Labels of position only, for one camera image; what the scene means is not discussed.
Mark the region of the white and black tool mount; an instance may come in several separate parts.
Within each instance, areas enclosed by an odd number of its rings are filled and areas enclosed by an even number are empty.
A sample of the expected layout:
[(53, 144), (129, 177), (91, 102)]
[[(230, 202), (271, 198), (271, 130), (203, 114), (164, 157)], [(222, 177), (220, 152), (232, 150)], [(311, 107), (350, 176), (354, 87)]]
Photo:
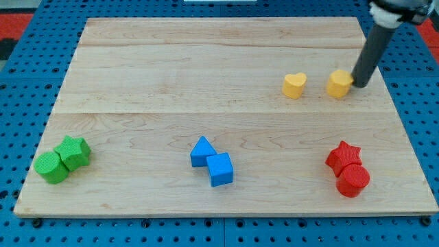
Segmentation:
[(374, 22), (382, 27), (421, 25), (427, 19), (436, 27), (436, 0), (369, 0), (368, 4)]

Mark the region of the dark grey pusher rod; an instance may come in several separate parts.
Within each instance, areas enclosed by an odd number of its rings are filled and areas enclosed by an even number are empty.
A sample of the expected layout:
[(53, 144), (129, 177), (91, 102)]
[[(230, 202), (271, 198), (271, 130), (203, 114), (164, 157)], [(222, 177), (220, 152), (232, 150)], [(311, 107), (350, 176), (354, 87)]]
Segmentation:
[(377, 23), (372, 26), (351, 72), (353, 86), (364, 88), (368, 85), (395, 31), (396, 28), (382, 27)]

